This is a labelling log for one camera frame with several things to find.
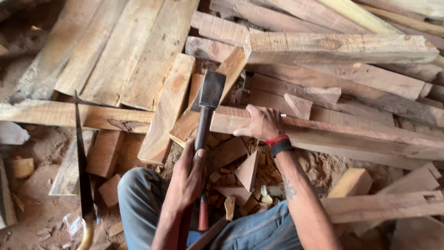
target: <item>wooden offcut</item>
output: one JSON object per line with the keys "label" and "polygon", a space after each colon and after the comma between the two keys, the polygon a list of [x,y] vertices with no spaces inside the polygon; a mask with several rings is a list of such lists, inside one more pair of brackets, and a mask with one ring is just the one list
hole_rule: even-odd
{"label": "wooden offcut", "polygon": [[182,110],[195,61],[193,56],[177,54],[159,99],[159,106],[154,112],[150,129],[137,155],[142,162],[163,165],[167,160],[172,143],[170,131]]}
{"label": "wooden offcut", "polygon": [[427,63],[439,55],[422,36],[405,35],[250,33],[244,49],[250,64]]}

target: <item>lumber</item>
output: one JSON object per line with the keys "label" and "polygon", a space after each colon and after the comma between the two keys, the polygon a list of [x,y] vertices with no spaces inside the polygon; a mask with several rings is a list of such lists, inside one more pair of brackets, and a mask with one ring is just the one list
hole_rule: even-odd
{"label": "lumber", "polygon": [[30,136],[18,124],[11,121],[0,121],[0,144],[23,145]]}
{"label": "lumber", "polygon": [[14,178],[23,179],[31,176],[34,173],[34,159],[18,159],[12,161],[12,170]]}
{"label": "lumber", "polygon": [[425,85],[424,81],[362,63],[302,64],[301,66],[411,100],[419,97]]}
{"label": "lumber", "polygon": [[390,250],[439,250],[443,234],[444,223],[430,216],[397,220]]}
{"label": "lumber", "polygon": [[[387,187],[381,189],[377,195],[381,194],[399,194],[416,191],[434,190],[440,185],[436,179],[441,178],[441,174],[432,163],[412,171],[410,174],[393,182]],[[351,230],[357,235],[363,235],[368,230],[375,228],[384,221],[375,220],[368,222],[353,223],[350,225]]]}
{"label": "lumber", "polygon": [[11,103],[49,100],[57,78],[82,38],[101,0],[69,0],[48,34],[45,45],[19,79]]}
{"label": "lumber", "polygon": [[307,69],[301,66],[254,66],[250,70],[287,81],[296,85],[315,87],[340,87],[342,97],[365,103],[379,110],[384,110],[405,118],[421,121],[433,126],[444,126],[444,112],[441,110],[402,98],[390,93]]}
{"label": "lumber", "polygon": [[439,51],[422,36],[250,33],[249,64],[428,63]]}
{"label": "lumber", "polygon": [[124,137],[122,131],[100,130],[88,156],[86,172],[111,178]]}
{"label": "lumber", "polygon": [[[309,142],[376,153],[404,155],[412,158],[429,160],[442,158],[440,154],[442,155],[444,142],[433,137],[426,139],[428,137],[425,135],[406,132],[402,129],[386,128],[384,132],[379,132],[292,117],[283,117],[282,119],[285,131],[295,147],[298,142]],[[251,116],[248,111],[219,106],[213,116],[210,131],[232,134],[239,128],[247,127],[250,122]]]}
{"label": "lumber", "polygon": [[165,0],[151,29],[145,48],[122,97],[122,104],[155,111],[164,81],[177,53],[183,50],[193,11],[199,0]]}
{"label": "lumber", "polygon": [[247,189],[241,186],[234,186],[234,187],[215,187],[218,192],[220,192],[223,196],[229,197],[233,196],[235,197],[235,203],[239,207],[242,207],[245,205],[245,203],[248,201],[248,199],[251,196],[251,192],[249,192]]}
{"label": "lumber", "polygon": [[291,110],[296,114],[296,118],[310,120],[312,101],[289,94],[285,94],[284,98]]}
{"label": "lumber", "polygon": [[[92,141],[94,140],[94,131],[88,130],[82,133],[85,154],[88,155]],[[66,151],[59,171],[54,178],[50,196],[75,196],[79,195],[79,160],[77,155],[77,140],[74,139]]]}
{"label": "lumber", "polygon": [[210,9],[246,19],[274,32],[338,33],[324,26],[254,5],[246,0],[211,0]]}
{"label": "lumber", "polygon": [[99,187],[99,193],[108,208],[114,207],[119,203],[117,184],[119,183],[120,178],[122,178],[122,176],[116,174]]}
{"label": "lumber", "polygon": [[256,171],[258,169],[259,153],[254,151],[235,171],[242,185],[250,191],[254,190],[254,182],[256,179]]}
{"label": "lumber", "polygon": [[79,98],[120,106],[163,0],[128,0]]}
{"label": "lumber", "polygon": [[2,155],[0,155],[0,181],[1,181],[1,209],[0,229],[12,226],[17,223],[16,212],[14,204],[12,203],[11,193],[9,192],[8,177],[3,164]]}
{"label": "lumber", "polygon": [[159,99],[159,107],[137,155],[142,162],[163,165],[167,160],[172,143],[170,131],[180,116],[195,62],[193,56],[177,54]]}
{"label": "lumber", "polygon": [[82,91],[127,1],[102,0],[54,90],[70,96]]}
{"label": "lumber", "polygon": [[444,37],[444,27],[442,27],[442,26],[426,23],[426,22],[419,21],[419,20],[415,20],[410,17],[406,17],[403,15],[399,15],[396,13],[388,12],[385,10],[377,9],[377,8],[366,6],[366,5],[360,5],[360,6],[363,9],[380,17],[381,19],[383,19],[385,21],[390,21],[395,24],[400,24],[402,26],[416,29],[416,30],[425,32],[430,35]]}
{"label": "lumber", "polygon": [[349,168],[329,192],[328,198],[367,194],[373,179],[366,169]]}
{"label": "lumber", "polygon": [[334,224],[444,214],[440,191],[324,198],[321,203]]}
{"label": "lumber", "polygon": [[226,220],[228,221],[233,220],[235,201],[236,197],[229,195],[224,202],[225,211],[226,211]]}
{"label": "lumber", "polygon": [[253,0],[258,5],[278,8],[291,15],[345,34],[368,34],[364,28],[315,0]]}
{"label": "lumber", "polygon": [[206,167],[208,174],[216,172],[219,168],[248,153],[247,147],[240,137],[235,137],[206,154]]}
{"label": "lumber", "polygon": [[[79,104],[80,122],[90,129],[146,133],[153,112]],[[57,101],[26,100],[0,104],[0,120],[49,126],[75,127],[75,105]]]}

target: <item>pile of wood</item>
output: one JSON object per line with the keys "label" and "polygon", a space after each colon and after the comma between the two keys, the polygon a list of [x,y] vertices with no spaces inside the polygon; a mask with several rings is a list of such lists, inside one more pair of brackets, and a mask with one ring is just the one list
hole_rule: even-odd
{"label": "pile of wood", "polygon": [[[88,172],[108,180],[99,190],[114,206],[124,132],[146,133],[138,159],[161,171],[172,142],[196,134],[190,104],[215,70],[226,83],[207,148],[211,205],[232,195],[245,216],[285,198],[270,149],[232,136],[247,104],[273,108],[297,148],[411,171],[367,195],[372,179],[350,169],[322,200],[340,233],[426,216],[398,220],[397,249],[408,225],[444,226],[427,217],[444,214],[444,4],[356,2],[211,0],[202,12],[198,0],[68,0],[0,120],[74,126],[60,100],[79,93]],[[73,142],[50,195],[78,193],[76,168]]]}

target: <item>blue jeans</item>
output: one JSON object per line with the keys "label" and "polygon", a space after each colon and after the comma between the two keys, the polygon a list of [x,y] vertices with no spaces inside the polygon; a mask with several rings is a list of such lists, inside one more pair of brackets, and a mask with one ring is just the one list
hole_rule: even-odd
{"label": "blue jeans", "polygon": [[[156,172],[135,168],[118,185],[120,214],[128,250],[150,248],[165,198]],[[287,202],[234,220],[210,243],[210,249],[303,249]]]}

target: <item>wood scrap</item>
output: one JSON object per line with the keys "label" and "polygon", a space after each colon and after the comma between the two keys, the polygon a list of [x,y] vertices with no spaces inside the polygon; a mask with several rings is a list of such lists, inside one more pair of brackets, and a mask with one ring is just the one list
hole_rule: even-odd
{"label": "wood scrap", "polygon": [[80,93],[128,0],[103,0],[60,74],[54,90]]}
{"label": "wood scrap", "polygon": [[100,130],[88,155],[86,172],[111,178],[124,136],[121,131]]}
{"label": "wood scrap", "polygon": [[0,144],[23,145],[30,136],[18,124],[11,121],[0,121]]}
{"label": "wood scrap", "polygon": [[[90,129],[146,133],[153,112],[79,104],[80,123]],[[50,126],[75,127],[75,105],[57,101],[26,100],[0,104],[0,120]]]}
{"label": "wood scrap", "polygon": [[128,0],[80,99],[120,106],[162,3],[163,0]]}
{"label": "wood scrap", "polygon": [[34,173],[34,159],[26,158],[12,161],[14,178],[23,179]]}
{"label": "wood scrap", "polygon": [[252,153],[234,172],[244,187],[253,192],[256,171],[258,169],[259,153]]}
{"label": "wood scrap", "polygon": [[142,162],[163,165],[167,160],[172,143],[170,131],[182,110],[195,61],[193,56],[177,54],[159,99],[159,108],[154,112],[150,129],[137,155]]}
{"label": "wood scrap", "polygon": [[69,0],[45,45],[17,83],[11,103],[51,99],[57,78],[83,36],[101,0]]}

